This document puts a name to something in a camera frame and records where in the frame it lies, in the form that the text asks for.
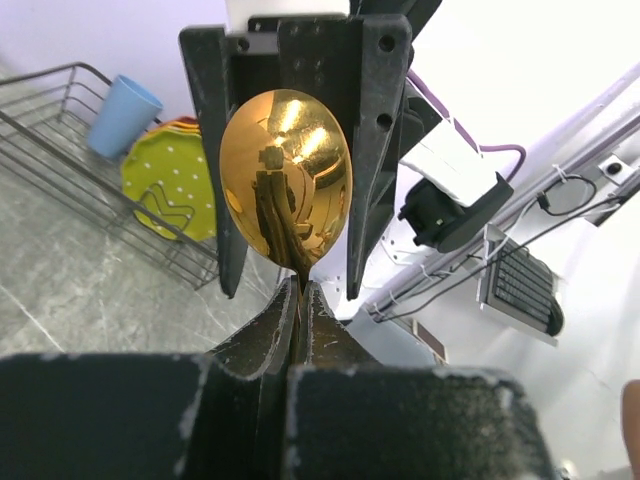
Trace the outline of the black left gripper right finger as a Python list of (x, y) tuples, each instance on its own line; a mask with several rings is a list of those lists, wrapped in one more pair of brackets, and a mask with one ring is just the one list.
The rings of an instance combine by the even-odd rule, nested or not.
[(393, 367), (361, 347), (310, 283), (301, 362), (289, 371), (288, 479), (551, 479), (554, 463), (521, 385), (494, 369)]

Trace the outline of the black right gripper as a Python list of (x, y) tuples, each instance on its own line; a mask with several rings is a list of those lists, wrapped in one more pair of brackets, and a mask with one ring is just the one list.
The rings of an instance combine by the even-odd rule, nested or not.
[(257, 94), (293, 89), (321, 101), (342, 129), (355, 127), (345, 280), (346, 297), (355, 300), (366, 261), (393, 216), (395, 174), (384, 162), (398, 149), (394, 127), (411, 26), (401, 14), (257, 16), (248, 26), (227, 35), (222, 26), (179, 33), (214, 190), (220, 288), (228, 298), (236, 295), (248, 248), (225, 202), (219, 158), (224, 130), (231, 114)]

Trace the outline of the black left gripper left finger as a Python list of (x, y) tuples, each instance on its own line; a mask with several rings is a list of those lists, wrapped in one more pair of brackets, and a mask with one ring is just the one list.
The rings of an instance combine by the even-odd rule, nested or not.
[(5, 479), (275, 479), (298, 285), (206, 353), (1, 361)]

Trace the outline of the gold metal spoon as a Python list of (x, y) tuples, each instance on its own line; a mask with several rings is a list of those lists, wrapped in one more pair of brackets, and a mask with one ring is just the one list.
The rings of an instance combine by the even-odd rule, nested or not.
[(219, 152), (221, 189), (249, 245), (306, 282), (349, 214), (349, 145), (333, 113), (292, 89), (260, 93), (233, 114)]

